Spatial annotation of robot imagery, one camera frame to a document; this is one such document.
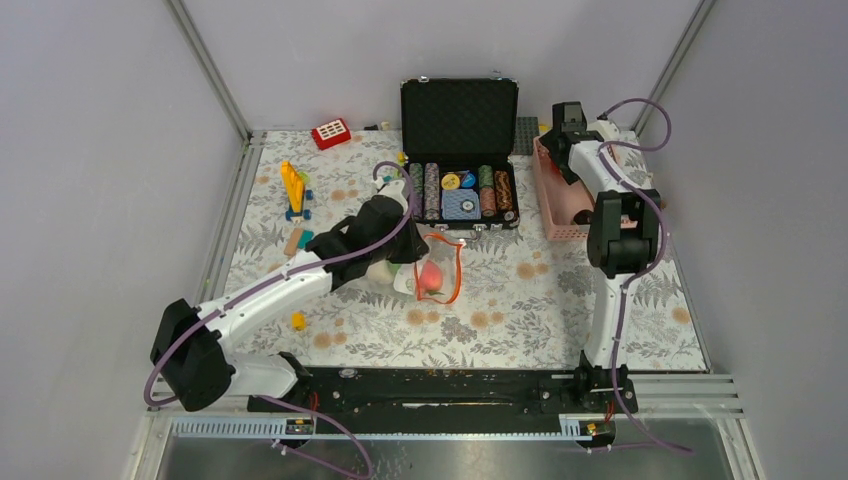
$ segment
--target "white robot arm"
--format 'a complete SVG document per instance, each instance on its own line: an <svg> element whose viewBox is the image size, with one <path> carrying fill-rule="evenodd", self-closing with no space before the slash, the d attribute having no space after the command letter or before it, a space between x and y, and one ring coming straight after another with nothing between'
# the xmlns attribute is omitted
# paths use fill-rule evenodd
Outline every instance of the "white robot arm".
<svg viewBox="0 0 848 480"><path fill-rule="evenodd" d="M659 218L647 200L659 205L660 197L656 190L631 190L621 183L627 178L624 171L600 158L605 142L620 141L613 123L602 117L587 125L579 102L554 105L553 118L553 129L540 143L565 181L581 181L594 203L586 249L589 263L597 269L595 308L574 381L575 396L583 397L627 384L626 352L617 348L625 343L630 323L626 321L629 305L622 305L627 298L623 288L657 256ZM635 226L622 228L623 216L635 221Z"/></svg>
<svg viewBox="0 0 848 480"><path fill-rule="evenodd" d="M150 354L151 378L161 373L188 411L224 395L285 395L303 371L293 356L239 353L235 347L281 313L365 275L377 261L412 263L427 253L414 222L400 223L409 218L404 180L376 183L378 193L356 217L317 235L279 269L194 308L185 300L169 305ZM151 385L148 380L147 403L166 403L151 398Z"/></svg>

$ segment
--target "gray wall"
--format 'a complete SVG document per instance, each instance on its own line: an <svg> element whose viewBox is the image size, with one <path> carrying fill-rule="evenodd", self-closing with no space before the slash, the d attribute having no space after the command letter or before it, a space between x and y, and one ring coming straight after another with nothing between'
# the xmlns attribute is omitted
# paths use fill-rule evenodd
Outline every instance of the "gray wall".
<svg viewBox="0 0 848 480"><path fill-rule="evenodd" d="M710 353L772 479L848 469L846 21L841 0L718 2L650 161Z"/></svg>
<svg viewBox="0 0 848 480"><path fill-rule="evenodd" d="M647 95L697 0L186 0L254 128L400 119L401 80L521 82L519 113Z"/></svg>
<svg viewBox="0 0 848 480"><path fill-rule="evenodd" d="M161 2L2 2L0 476L119 477L239 143Z"/></svg>

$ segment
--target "yellow plastic toy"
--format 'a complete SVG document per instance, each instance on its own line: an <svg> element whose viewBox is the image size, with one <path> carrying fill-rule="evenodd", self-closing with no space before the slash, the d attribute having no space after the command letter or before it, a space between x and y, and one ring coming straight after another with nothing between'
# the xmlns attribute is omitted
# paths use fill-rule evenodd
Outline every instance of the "yellow plastic toy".
<svg viewBox="0 0 848 480"><path fill-rule="evenodd" d="M280 166L280 175L283 177L283 186L289 197L289 209L286 212L286 220L300 223L302 220L312 218L312 212L303 208L304 200L312 200L312 190L307 190L300 173L289 162L283 162Z"/></svg>
<svg viewBox="0 0 848 480"><path fill-rule="evenodd" d="M295 312L292 314L292 327L298 332L306 328L306 319L302 313Z"/></svg>

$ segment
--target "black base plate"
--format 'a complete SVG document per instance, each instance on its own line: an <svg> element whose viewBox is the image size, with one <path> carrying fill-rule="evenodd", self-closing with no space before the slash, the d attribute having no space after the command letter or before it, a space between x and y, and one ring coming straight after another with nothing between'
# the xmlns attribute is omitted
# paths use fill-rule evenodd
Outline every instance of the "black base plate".
<svg viewBox="0 0 848 480"><path fill-rule="evenodd" d="M362 368L350 376L353 369L308 370L311 376L300 378L286 399L308 406L317 393L318 411L360 434L558 433L559 414L602 417L607 408L572 399L570 371ZM633 392L630 380L622 397L627 392ZM629 396L625 403L636 412L635 395ZM255 397L247 409L286 411ZM318 422L317 431L337 433L326 422Z"/></svg>

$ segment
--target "pink plastic basket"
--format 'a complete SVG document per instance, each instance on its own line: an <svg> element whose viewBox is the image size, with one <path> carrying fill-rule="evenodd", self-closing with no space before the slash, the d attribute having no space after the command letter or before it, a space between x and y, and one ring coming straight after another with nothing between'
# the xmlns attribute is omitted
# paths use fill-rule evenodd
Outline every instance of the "pink plastic basket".
<svg viewBox="0 0 848 480"><path fill-rule="evenodd" d="M583 182L566 183L551 161L548 149L539 143L539 137L533 140L533 176L548 241L584 241L589 236L589 225L575 225L571 221L582 210L594 210L595 202ZM634 224L623 222L622 225Z"/></svg>

